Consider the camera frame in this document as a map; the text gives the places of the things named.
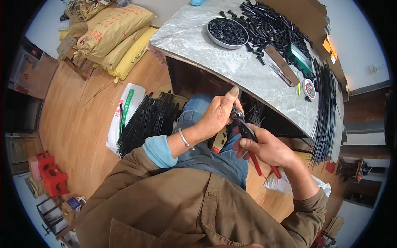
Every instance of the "blue denim jeans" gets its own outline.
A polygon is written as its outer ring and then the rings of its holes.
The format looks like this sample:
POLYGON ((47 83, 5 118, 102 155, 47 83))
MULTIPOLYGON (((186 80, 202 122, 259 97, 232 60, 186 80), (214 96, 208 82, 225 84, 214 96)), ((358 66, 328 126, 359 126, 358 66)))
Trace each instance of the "blue denim jeans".
MULTIPOLYGON (((210 105, 212 97, 206 94, 192 96, 183 107, 181 116, 172 133, 179 128, 185 129, 196 124, 210 105)), ((248 175, 248 161, 236 157, 236 152, 231 148, 241 137, 234 134, 232 127, 227 126, 227 140, 219 154, 208 148, 208 141, 203 141, 195 146, 195 150, 188 150, 178 157, 178 162, 173 168, 194 168, 214 172, 246 190, 248 175)))

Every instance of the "bowl of black rings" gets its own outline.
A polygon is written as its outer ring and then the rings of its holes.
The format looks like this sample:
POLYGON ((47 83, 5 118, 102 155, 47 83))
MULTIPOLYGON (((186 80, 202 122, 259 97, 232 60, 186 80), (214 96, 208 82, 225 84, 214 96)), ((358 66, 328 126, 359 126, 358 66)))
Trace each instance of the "bowl of black rings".
POLYGON ((237 49, 248 41, 248 32, 245 28, 240 23, 224 17, 209 21, 207 31, 213 42, 228 49, 237 49))

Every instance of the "green stripe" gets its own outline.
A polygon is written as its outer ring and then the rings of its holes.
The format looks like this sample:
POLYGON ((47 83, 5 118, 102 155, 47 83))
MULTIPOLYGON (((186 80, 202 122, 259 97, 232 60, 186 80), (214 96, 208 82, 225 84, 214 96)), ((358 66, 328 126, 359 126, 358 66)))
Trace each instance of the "green stripe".
POLYGON ((127 99, 125 100, 125 103, 123 106, 123 120, 124 120, 123 125, 124 126, 125 126, 125 118, 127 117, 127 112, 129 109, 129 104, 131 103, 131 99, 132 99, 132 96, 134 95, 134 92, 135 92, 135 90, 133 90, 133 89, 129 90, 127 99))

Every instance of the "brown jacket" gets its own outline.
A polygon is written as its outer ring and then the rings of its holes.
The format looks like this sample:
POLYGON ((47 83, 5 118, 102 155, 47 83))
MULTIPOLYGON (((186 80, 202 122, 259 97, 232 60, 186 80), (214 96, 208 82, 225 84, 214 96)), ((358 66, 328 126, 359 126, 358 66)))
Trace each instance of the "brown jacket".
POLYGON ((83 248, 309 247, 324 223, 326 201, 322 189, 294 201, 294 212, 279 224, 227 179, 199 169, 163 172, 140 147, 90 197, 76 232, 83 248))

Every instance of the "red-handled pliers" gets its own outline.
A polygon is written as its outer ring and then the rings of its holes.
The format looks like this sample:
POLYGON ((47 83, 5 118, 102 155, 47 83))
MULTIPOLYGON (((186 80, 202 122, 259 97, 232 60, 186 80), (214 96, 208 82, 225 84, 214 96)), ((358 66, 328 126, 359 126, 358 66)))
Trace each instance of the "red-handled pliers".
MULTIPOLYGON (((254 131, 252 131, 252 129, 249 128, 249 126, 245 122, 243 113, 240 110, 237 110, 235 106, 233 106, 233 109, 230 113, 230 117, 233 119, 233 123, 239 127, 241 137, 248 138, 255 142, 258 142, 258 139, 257 139, 254 131)), ((252 162, 254 163, 254 166, 256 168, 256 171, 258 172, 259 176, 262 176, 262 171, 260 170, 260 167, 259 167, 258 161, 256 160, 255 154, 253 152, 249 152, 249 153, 250 153, 252 162)), ((274 174, 277 176, 277 178, 280 179, 281 175, 280 175, 280 172, 278 171, 278 168, 276 166, 272 166, 272 165, 270 166, 270 168, 272 169, 274 174)))

